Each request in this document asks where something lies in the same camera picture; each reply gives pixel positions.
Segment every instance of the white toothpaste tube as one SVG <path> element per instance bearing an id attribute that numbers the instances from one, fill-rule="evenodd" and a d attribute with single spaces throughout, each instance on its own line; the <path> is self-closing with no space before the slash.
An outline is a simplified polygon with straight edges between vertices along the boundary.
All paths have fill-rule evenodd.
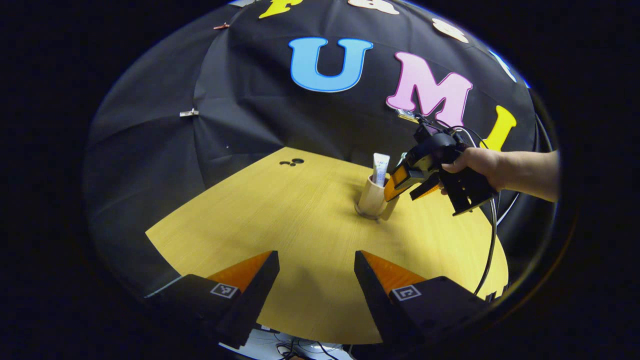
<path id="1" fill-rule="evenodd" d="M 385 174 L 387 173 L 387 167 L 389 166 L 389 155 L 373 154 L 373 182 L 378 186 L 385 185 Z"/>

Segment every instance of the wooden table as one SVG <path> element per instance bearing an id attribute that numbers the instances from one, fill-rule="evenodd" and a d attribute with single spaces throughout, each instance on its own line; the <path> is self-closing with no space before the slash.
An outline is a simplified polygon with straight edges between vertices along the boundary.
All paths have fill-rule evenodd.
<path id="1" fill-rule="evenodd" d="M 279 164 L 293 158 L 305 162 Z M 147 236 L 181 275 L 208 277 L 277 250 L 280 273 L 260 324 L 310 340 L 379 343 L 353 272 L 355 252 L 366 250 L 427 279 L 445 275 L 474 291 L 491 225 L 479 210 L 452 217 L 449 198 L 439 193 L 416 201 L 405 193 L 386 222 L 363 218 L 354 203 L 371 174 L 367 167 L 285 147 L 181 206 Z M 496 241 L 478 295 L 500 295 L 507 281 Z"/>

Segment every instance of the blue letter u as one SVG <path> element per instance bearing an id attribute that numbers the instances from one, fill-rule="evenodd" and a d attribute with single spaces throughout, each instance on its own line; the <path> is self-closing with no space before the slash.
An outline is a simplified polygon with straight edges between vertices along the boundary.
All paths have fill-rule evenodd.
<path id="1" fill-rule="evenodd" d="M 305 89 L 318 92 L 345 91 L 356 85 L 362 75 L 364 52 L 373 44 L 355 38 L 338 40 L 338 45 L 344 48 L 344 63 L 342 72 L 336 76 L 324 76 L 317 70 L 320 48 L 327 44 L 325 38 L 297 38 L 291 40 L 289 46 L 293 49 L 291 55 L 291 78 Z"/>

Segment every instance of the black handle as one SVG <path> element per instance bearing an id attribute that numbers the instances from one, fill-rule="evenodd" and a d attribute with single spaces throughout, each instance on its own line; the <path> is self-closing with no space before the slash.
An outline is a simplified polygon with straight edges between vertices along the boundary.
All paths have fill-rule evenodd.
<path id="1" fill-rule="evenodd" d="M 439 173 L 440 181 L 447 190 L 449 200 L 456 210 L 453 216 L 466 213 L 498 195 L 486 177 L 471 168 L 464 168 L 456 174 L 445 170 L 441 170 Z"/>

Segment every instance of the black cable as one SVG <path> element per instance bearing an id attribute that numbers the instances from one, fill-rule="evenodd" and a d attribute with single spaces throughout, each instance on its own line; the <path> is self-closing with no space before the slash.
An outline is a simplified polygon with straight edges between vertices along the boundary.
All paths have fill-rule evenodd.
<path id="1" fill-rule="evenodd" d="M 436 129 L 437 131 L 442 131 L 442 129 L 440 129 L 439 127 L 431 125 L 430 121 L 426 120 L 424 117 L 419 117 L 418 121 L 419 121 L 419 124 L 424 124 L 432 129 Z"/>
<path id="2" fill-rule="evenodd" d="M 299 346 L 299 347 L 307 347 L 307 346 L 309 346 L 309 345 L 311 345 L 311 344 L 313 344 L 313 343 L 315 343 L 315 342 L 316 342 L 315 340 L 307 340 L 307 341 L 309 341 L 309 343 L 308 343 L 308 344 L 301 345 L 301 344 L 300 344 L 300 340 L 301 340 L 301 339 L 300 339 L 300 338 L 298 338 L 298 346 Z"/>
<path id="3" fill-rule="evenodd" d="M 276 339 L 278 339 L 278 336 L 276 335 L 276 333 L 275 333 L 275 332 L 273 333 L 273 337 L 274 337 L 274 338 L 276 338 Z M 279 342 L 281 342 L 281 343 L 283 343 L 283 342 L 285 342 L 286 340 L 278 339 L 278 341 L 279 341 Z"/>
<path id="4" fill-rule="evenodd" d="M 547 130 L 542 125 L 542 121 L 540 121 L 540 117 L 538 116 L 538 114 L 536 114 L 536 122 L 538 123 L 538 126 L 540 127 L 540 133 L 542 133 L 543 137 L 545 138 L 545 143 L 547 145 L 547 148 L 549 150 L 553 151 L 554 147 L 553 147 L 553 145 L 551 145 L 551 140 L 549 140 L 549 135 L 547 134 Z"/>
<path id="5" fill-rule="evenodd" d="M 491 199 L 491 244 L 489 244 L 489 256 L 486 260 L 486 265 L 484 266 L 484 273 L 480 278 L 480 283 L 478 287 L 474 291 L 474 295 L 478 295 L 480 288 L 484 285 L 484 281 L 486 280 L 487 275 L 489 274 L 489 269 L 491 268 L 491 259 L 493 258 L 493 248 L 495 247 L 495 233 L 497 230 L 496 226 L 496 214 L 495 214 L 495 200 Z"/>
<path id="6" fill-rule="evenodd" d="M 449 124 L 447 124 L 446 122 L 444 122 L 442 120 L 438 120 L 438 119 L 434 119 L 434 120 L 436 120 L 437 122 L 443 124 L 444 126 L 448 127 L 449 129 L 452 129 L 452 128 L 455 127 L 455 126 L 450 126 Z"/>
<path id="7" fill-rule="evenodd" d="M 318 345 L 320 345 L 320 348 L 322 349 L 322 351 L 323 351 L 323 352 L 324 352 L 328 357 L 332 358 L 333 360 L 338 360 L 338 358 L 337 358 L 337 357 L 335 357 L 335 356 L 333 356 L 333 355 L 329 354 L 329 353 L 324 349 L 324 346 L 322 346 L 322 344 L 320 344 L 320 341 L 316 341 L 316 343 L 318 343 Z"/>
<path id="8" fill-rule="evenodd" d="M 462 128 L 464 130 L 471 131 L 474 135 L 476 135 L 478 137 L 478 139 L 480 139 L 480 142 L 484 145 L 484 148 L 485 149 L 489 149 L 489 146 L 486 145 L 486 143 L 482 139 L 482 136 L 478 135 L 478 133 L 476 133 L 473 129 L 471 129 L 470 127 L 462 126 L 462 125 L 453 126 L 452 129 L 455 129 L 456 127 L 460 127 L 460 128 Z"/>
<path id="9" fill-rule="evenodd" d="M 300 354 L 293 349 L 293 341 L 294 341 L 294 338 L 291 338 L 291 345 L 285 344 L 285 343 L 279 343 L 276 345 L 276 351 L 278 352 L 278 354 L 282 355 L 282 358 L 280 358 L 279 360 L 288 360 L 293 356 L 300 356 Z M 289 351 L 282 353 L 280 351 L 280 347 L 285 347 Z"/>
<path id="10" fill-rule="evenodd" d="M 466 126 L 461 126 L 461 125 L 456 125 L 453 126 L 452 129 L 455 129 L 456 127 L 460 127 L 464 130 L 470 131 L 471 133 L 473 133 L 474 135 L 476 135 L 478 137 L 478 139 L 480 139 L 480 142 L 484 145 L 485 149 L 489 149 L 489 146 L 486 145 L 486 143 L 484 142 L 484 140 L 482 139 L 482 136 L 478 135 L 478 133 L 476 133 L 473 129 L 466 127 Z M 478 287 L 476 288 L 476 290 L 474 291 L 474 295 L 478 295 L 478 292 L 480 291 L 480 288 L 482 288 L 482 285 L 484 285 L 484 282 L 486 280 L 487 275 L 489 274 L 489 269 L 491 268 L 491 260 L 493 258 L 493 248 L 495 247 L 495 235 L 496 235 L 496 231 L 497 231 L 497 209 L 495 208 L 495 200 L 491 199 L 491 243 L 489 244 L 489 255 L 486 259 L 486 264 L 484 266 L 484 272 L 482 274 L 482 277 L 480 278 L 480 282 L 478 283 Z"/>

